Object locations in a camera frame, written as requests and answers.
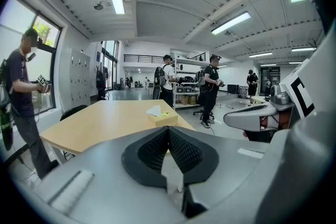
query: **shelf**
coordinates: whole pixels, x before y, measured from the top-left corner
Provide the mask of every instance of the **shelf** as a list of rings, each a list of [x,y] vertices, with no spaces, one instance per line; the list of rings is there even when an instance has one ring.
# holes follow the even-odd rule
[[[175,60],[177,63],[183,63],[185,65],[194,65],[194,66],[200,66],[200,67],[207,67],[209,65],[209,63],[206,63],[206,62],[190,60],[190,59],[185,59],[181,57],[176,58]]]
[[[175,104],[175,108],[176,109],[180,109],[180,108],[188,108],[190,106],[198,106],[199,104]]]
[[[176,95],[198,95],[199,92],[176,92]]]
[[[196,74],[197,74],[197,72],[176,71],[176,74],[194,74],[194,75],[196,75]]]

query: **gray pants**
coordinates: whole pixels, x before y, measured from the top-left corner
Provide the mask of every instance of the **gray pants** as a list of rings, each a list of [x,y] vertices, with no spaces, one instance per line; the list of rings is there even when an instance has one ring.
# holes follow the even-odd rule
[[[38,133],[35,117],[19,117],[15,112],[12,115],[22,139],[29,146],[31,160],[36,168],[37,175],[39,178],[43,178],[49,172],[51,162]]]

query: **smoke detector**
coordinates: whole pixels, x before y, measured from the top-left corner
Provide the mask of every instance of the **smoke detector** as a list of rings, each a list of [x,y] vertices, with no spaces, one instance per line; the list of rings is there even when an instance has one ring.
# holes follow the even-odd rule
[[[101,2],[99,2],[98,4],[95,4],[95,5],[93,6],[93,8],[94,8],[95,10],[102,10],[104,7],[103,7],[103,5],[101,4]]]

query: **black railing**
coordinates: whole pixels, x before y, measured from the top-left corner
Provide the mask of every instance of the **black railing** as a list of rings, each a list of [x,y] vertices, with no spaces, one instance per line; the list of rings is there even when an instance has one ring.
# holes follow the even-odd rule
[[[200,54],[200,55],[197,55],[193,58],[190,58],[191,60],[196,60],[196,61],[205,61],[205,52]]]
[[[162,56],[153,56],[153,55],[124,54],[124,62],[163,63],[163,57]]]

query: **yellow tissue box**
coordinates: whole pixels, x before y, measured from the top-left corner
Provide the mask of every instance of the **yellow tissue box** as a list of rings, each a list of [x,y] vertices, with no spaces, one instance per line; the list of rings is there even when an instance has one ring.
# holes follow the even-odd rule
[[[148,115],[150,121],[155,123],[155,127],[162,126],[176,126],[178,122],[178,115],[172,115],[170,113],[162,113],[161,117]]]

